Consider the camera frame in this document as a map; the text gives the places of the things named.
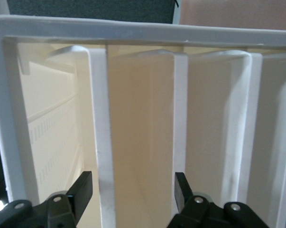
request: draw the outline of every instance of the bright light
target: bright light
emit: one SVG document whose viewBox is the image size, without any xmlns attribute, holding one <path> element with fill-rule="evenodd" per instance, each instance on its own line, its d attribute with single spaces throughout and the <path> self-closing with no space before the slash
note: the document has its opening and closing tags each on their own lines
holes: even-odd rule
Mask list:
<svg viewBox="0 0 286 228">
<path fill-rule="evenodd" d="M 0 210 L 3 210 L 5 207 L 4 203 L 0 200 Z"/>
</svg>

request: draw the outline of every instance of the plastic container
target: plastic container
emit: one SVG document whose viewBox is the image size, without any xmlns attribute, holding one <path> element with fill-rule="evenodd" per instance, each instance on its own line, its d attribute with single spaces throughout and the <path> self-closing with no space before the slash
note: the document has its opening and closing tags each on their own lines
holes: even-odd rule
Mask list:
<svg viewBox="0 0 286 228">
<path fill-rule="evenodd" d="M 286 227 L 285 52 L 286 31 L 0 16 L 9 200 L 92 170 L 79 227 L 166 227 L 185 171 Z"/>
</svg>

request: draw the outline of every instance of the inner wall of container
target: inner wall of container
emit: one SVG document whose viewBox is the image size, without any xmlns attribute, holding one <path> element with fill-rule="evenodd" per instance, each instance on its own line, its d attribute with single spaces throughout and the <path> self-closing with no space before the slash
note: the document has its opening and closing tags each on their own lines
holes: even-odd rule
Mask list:
<svg viewBox="0 0 286 228">
<path fill-rule="evenodd" d="M 51 51 L 69 45 L 18 44 L 19 68 L 31 147 L 32 152 L 36 154 L 35 161 L 37 161 L 34 164 L 37 171 L 37 182 L 39 185 L 48 184 L 46 181 L 41 183 L 40 180 L 44 180 L 44 176 L 49 175 L 49 177 L 59 180 L 58 184 L 60 180 L 67 183 L 49 189 L 49 192 L 41 193 L 40 201 L 45 200 L 49 193 L 67 190 L 81 171 L 92 170 L 93 198 L 78 227 L 84 228 L 92 225 L 101 227 L 89 67 L 87 65 L 86 68 L 79 69 L 76 67 L 77 63 L 61 65 L 45 60 Z M 191 55 L 233 48 L 84 46 L 106 48 L 108 54 L 117 227 L 165 227 L 171 219 L 173 211 L 171 203 L 174 115 L 173 60 L 171 56 L 164 57 L 159 61 L 157 55 L 140 58 L 129 55 L 159 49 Z M 284 52 L 247 48 L 242 50 L 264 54 Z M 51 130 L 51 132 L 50 126 L 54 126 L 56 122 L 58 123 L 57 130 Z M 187 127 L 187 132 L 190 133 L 191 125 L 189 124 Z M 60 153 L 54 150 L 59 146 L 62 147 Z M 62 169 L 56 171 L 64 175 L 70 171 L 68 178 L 50 175 L 51 166 L 52 169 L 58 168 L 55 163 L 58 155 L 64 157 L 66 153 L 69 158 L 74 156 L 70 159 L 73 164 L 68 165 L 60 162 L 59 165 L 64 167 L 63 171 Z M 44 161 L 45 156 L 49 157 L 50 161 L 39 164 L 38 161 Z M 195 173 L 191 171 L 190 160 L 199 159 L 198 156 L 198 154 L 197 156 L 193 154 L 190 147 L 187 148 L 186 176 L 193 191 L 196 188 L 191 179 L 194 179 Z M 216 161 L 210 161 L 210 165 L 211 163 L 216 165 Z M 154 191 L 147 189 L 150 184 Z M 213 185 L 215 183 L 212 181 L 205 180 L 205 186 L 208 188 Z M 213 199 L 218 197 L 215 191 L 212 191 L 211 194 Z M 254 202 L 262 203 L 258 198 L 255 198 Z M 259 213 L 260 208 L 257 205 L 255 203 L 253 209 Z M 266 221 L 267 215 L 262 215 L 262 218 Z"/>
</svg>

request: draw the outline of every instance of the silver bolt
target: silver bolt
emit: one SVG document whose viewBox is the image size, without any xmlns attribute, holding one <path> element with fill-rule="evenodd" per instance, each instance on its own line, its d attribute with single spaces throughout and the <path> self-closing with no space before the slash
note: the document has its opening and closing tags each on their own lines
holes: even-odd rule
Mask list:
<svg viewBox="0 0 286 228">
<path fill-rule="evenodd" d="M 231 209 L 235 211 L 241 210 L 241 207 L 238 204 L 233 203 L 230 206 L 231 206 Z"/>
<path fill-rule="evenodd" d="M 17 205 L 15 205 L 15 209 L 20 209 L 20 208 L 22 208 L 24 206 L 24 203 L 19 203 L 19 204 L 17 204 Z"/>
<path fill-rule="evenodd" d="M 60 201 L 61 199 L 62 199 L 62 197 L 57 196 L 57 197 L 55 197 L 55 198 L 53 199 L 53 201 L 54 201 L 54 202 L 58 202 L 58 201 Z"/>
<path fill-rule="evenodd" d="M 204 202 L 204 200 L 201 197 L 195 197 L 194 201 L 197 203 L 203 203 Z"/>
</svg>

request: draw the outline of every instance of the white divider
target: white divider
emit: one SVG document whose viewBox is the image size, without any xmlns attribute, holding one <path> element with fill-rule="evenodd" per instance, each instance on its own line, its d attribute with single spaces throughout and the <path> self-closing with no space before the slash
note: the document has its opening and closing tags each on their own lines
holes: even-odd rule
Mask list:
<svg viewBox="0 0 286 228">
<path fill-rule="evenodd" d="M 48 60 L 74 65 L 78 79 L 78 121 L 82 128 L 84 169 L 92 170 L 93 173 L 93 198 L 79 227 L 93 226 L 93 220 L 98 220 L 100 216 L 102 228 L 114 228 L 115 198 L 106 50 L 65 47 L 51 53 Z"/>
<path fill-rule="evenodd" d="M 186 176 L 219 206 L 247 199 L 261 62 L 237 50 L 189 57 Z"/>
<path fill-rule="evenodd" d="M 247 203 L 269 227 L 285 227 L 286 53 L 264 55 Z"/>
<path fill-rule="evenodd" d="M 109 59 L 117 227 L 166 227 L 185 171 L 186 54 L 155 50 Z"/>
</svg>

